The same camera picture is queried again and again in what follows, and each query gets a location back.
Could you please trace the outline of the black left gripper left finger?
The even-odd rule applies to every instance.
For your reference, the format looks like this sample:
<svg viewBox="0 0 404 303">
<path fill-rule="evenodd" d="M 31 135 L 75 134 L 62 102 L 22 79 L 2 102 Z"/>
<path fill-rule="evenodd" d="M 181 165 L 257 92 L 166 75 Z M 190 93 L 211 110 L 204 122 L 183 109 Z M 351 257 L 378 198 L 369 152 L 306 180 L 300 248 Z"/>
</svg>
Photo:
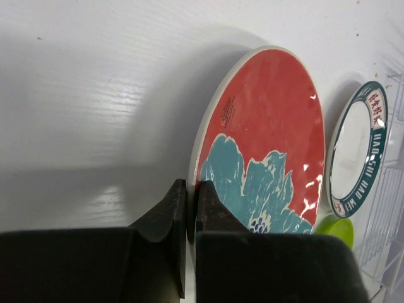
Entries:
<svg viewBox="0 0 404 303">
<path fill-rule="evenodd" d="M 186 183 L 127 227 L 1 234 L 2 302 L 179 302 Z"/>
</svg>

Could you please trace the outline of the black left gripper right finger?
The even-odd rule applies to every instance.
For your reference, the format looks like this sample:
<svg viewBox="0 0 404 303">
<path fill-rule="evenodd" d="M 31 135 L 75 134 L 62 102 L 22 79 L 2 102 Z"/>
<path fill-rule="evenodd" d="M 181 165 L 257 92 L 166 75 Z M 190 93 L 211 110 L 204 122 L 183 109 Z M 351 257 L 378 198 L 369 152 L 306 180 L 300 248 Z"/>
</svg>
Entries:
<svg viewBox="0 0 404 303">
<path fill-rule="evenodd" d="M 212 182 L 198 191 L 198 302 L 368 302 L 352 251 L 328 235 L 255 234 L 222 204 Z"/>
</svg>

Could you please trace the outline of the red plate with teal flower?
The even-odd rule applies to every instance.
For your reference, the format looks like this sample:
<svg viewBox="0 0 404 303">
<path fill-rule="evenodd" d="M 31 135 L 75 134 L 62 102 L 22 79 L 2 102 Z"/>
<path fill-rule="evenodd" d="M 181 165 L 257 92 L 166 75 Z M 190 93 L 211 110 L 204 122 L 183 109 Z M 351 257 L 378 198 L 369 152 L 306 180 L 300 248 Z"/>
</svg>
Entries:
<svg viewBox="0 0 404 303">
<path fill-rule="evenodd" d="M 189 235 L 205 181 L 248 231 L 310 234 L 324 163 L 323 113 L 305 66 L 282 47 L 251 50 L 219 84 L 199 125 L 187 178 Z"/>
</svg>

